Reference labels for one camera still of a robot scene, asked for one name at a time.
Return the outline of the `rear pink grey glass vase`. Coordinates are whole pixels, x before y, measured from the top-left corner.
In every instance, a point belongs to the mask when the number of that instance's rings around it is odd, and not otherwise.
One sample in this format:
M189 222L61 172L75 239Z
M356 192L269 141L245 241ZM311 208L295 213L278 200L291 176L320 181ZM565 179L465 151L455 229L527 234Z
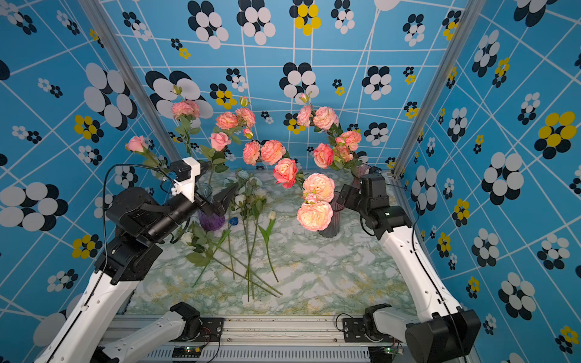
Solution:
M356 166L351 172L352 176L353 176L353 180L351 181L350 185L356 189L360 189L361 188L361 178L364 175L367 175L369 173L369 169L370 169L370 166L366 163L363 163L362 165Z

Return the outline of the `right controller circuit board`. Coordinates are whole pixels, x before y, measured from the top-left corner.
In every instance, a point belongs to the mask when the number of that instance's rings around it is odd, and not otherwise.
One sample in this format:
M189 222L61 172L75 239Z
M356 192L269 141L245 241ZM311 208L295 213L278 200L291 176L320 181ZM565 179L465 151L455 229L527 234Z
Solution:
M402 347L370 346L368 348L370 363L393 363L396 357L403 355Z

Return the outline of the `pink peony flower stem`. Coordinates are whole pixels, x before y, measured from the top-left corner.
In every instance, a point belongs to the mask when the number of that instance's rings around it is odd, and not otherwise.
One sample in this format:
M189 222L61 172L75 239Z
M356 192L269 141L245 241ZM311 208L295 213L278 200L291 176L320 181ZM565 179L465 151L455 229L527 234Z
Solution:
M335 147L336 139L343 132L335 110L332 107L315 107L310 95L303 92L297 94L297 100L303 104L297 115L298 125L305 129L313 127L319 134L325 133L330 145Z

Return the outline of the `controller circuit board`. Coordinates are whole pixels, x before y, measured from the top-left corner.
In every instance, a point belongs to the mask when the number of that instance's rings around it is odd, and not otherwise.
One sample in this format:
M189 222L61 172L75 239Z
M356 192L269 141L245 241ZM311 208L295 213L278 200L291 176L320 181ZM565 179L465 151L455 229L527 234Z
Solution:
M201 357L203 349L199 346L175 346L172 351L172 358L197 359Z
M396 357L403 355L402 347L370 346L368 348L370 363L393 363Z

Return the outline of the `pile of artificial flowers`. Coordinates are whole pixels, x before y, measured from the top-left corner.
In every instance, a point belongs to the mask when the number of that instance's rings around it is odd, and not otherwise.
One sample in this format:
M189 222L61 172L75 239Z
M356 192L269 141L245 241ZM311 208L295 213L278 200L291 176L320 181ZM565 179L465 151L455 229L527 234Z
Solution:
M277 214L274 210L266 211L266 186L257 176L243 170L227 178L225 185L234 187L235 194L221 217L224 221L222 227L211 231L204 228L199 218L195 224L179 229L181 241L189 248L186 260L201 270L195 281L200 282L214 263L230 272L234 279L246 282L247 299L254 299L259 290L280 297L282 292L260 277L255 266L258 261L266 260L272 277L276 283L279 282L269 251Z

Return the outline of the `front pink grey glass vase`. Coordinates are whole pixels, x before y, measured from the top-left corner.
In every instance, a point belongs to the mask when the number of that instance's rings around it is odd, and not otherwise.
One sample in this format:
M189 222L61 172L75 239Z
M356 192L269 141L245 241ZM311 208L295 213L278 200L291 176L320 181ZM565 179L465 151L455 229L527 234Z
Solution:
M337 236L340 232L340 214L344 210L344 205L339 203L340 193L338 191L334 192L334 198L331 201L331 208L333 210L333 215L331 217L331 222L328 227L319 232L322 237L333 238Z

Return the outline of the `large cream pink peony stem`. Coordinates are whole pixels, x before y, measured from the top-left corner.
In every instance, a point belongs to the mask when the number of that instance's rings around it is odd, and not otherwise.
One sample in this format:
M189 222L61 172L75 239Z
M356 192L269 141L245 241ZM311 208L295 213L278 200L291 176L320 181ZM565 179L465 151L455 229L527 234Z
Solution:
M322 173L313 173L303 183L303 203L297 212L297 220L306 230L324 231L335 215L331 203L334 200L334 180Z

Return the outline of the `left corner aluminium post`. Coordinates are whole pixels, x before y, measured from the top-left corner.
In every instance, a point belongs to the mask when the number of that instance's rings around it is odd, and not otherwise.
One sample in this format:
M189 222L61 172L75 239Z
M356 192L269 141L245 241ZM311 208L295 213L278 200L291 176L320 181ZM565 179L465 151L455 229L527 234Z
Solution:
M137 105L142 110L145 120L165 150L169 161L174 162L179 160L181 158L180 153L170 140L165 125L160 119L145 88L140 83L135 68L130 62L128 57L129 48L123 46L119 38L115 35L112 22L107 19L107 13L101 6L100 1L80 1L80 5L90 23L95 27L98 35L103 39L107 53L126 81L130 92L135 97Z

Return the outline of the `aluminium front rail frame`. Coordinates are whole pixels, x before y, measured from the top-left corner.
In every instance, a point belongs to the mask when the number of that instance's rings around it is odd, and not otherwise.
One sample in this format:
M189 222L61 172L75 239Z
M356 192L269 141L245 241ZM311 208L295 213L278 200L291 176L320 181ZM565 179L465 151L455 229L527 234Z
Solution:
M113 343L101 345L109 321L101 319L83 324L79 339L78 357L74 362L115 361L135 362L177 338L190 319L198 319L197 310L187 308L185 313L171 310L152 324ZM268 345L270 343L330 343L341 332L335 327L336 320L248 318L234 319L224 325L223 332L235 343Z

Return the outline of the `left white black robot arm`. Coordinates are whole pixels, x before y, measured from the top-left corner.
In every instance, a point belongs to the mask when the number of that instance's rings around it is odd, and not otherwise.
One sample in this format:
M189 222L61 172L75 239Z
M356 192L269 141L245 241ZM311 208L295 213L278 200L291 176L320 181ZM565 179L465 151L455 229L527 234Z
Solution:
M163 205L143 188L118 194L105 213L115 223L116 235L95 262L80 301L37 361L137 362L165 343L197 338L203 329L201 314L179 302L145 328L101 344L117 312L162 253L159 244L198 210L225 215L238 189L233 184L209 201L189 185Z

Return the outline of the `pink grey glass vase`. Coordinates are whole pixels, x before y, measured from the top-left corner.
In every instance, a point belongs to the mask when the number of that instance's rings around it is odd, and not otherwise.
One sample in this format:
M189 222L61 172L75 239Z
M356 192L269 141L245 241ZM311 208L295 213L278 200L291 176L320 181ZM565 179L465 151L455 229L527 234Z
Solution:
M361 178L364 175L367 175L369 173L369 169L370 169L370 166L366 163L363 163L362 165L356 166L351 172L352 176L353 176L353 180L351 181L350 185L356 189L360 189L361 188Z
M340 193L338 191L334 192L334 198L331 201L331 208L333 210L333 215L331 217L331 222L328 227L319 232L322 237L333 238L337 236L340 232L340 214L344 210L344 205L339 203Z

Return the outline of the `single pink rose stem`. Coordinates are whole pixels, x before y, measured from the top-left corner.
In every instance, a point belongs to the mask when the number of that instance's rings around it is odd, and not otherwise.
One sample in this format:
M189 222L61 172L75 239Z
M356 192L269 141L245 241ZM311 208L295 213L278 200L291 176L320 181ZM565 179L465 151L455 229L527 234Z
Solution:
M332 147L327 144L320 144L313 151L313 159L321 169L332 169L335 171L345 169L347 164L353 160L349 148L345 146Z

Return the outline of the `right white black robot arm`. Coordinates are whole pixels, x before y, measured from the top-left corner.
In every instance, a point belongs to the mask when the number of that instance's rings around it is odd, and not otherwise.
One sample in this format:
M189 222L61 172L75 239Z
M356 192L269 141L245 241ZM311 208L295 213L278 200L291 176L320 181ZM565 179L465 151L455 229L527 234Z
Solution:
M396 263L415 304L416 319L388 304L366 308L363 325L369 340L393 338L407 346L417 362L467 359L481 327L473 310L464 310L445 287L415 232L412 219L390 204L384 177L364 175L358 188L344 185L337 201L357 212Z

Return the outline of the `right corner aluminium post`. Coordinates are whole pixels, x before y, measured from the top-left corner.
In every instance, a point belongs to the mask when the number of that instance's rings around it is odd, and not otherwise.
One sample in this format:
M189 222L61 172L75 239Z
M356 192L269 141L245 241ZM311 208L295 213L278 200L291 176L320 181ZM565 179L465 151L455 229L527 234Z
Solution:
M414 145L416 144L416 139L422 128L425 126L426 122L430 118L430 113L434 109L434 106L443 91L443 86L445 80L447 79L452 68L458 60L464 46L474 29L478 17L482 12L486 0L474 0L468 1L467 7L462 12L461 24L457 30L455 36L447 47L443 58L440 62L437 72L428 87L427 93L424 100L421 103L419 114L416 120L413 122L405 141L403 143L402 149L396 159L396 166L393 169L393 175L398 177L398 175L405 168L406 162L410 157Z

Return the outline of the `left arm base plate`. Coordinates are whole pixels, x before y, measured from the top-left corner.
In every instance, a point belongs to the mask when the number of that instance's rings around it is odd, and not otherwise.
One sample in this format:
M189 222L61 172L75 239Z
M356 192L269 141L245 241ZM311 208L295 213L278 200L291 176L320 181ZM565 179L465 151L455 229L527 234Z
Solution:
M219 342L224 329L224 318L190 319L177 338L171 342Z

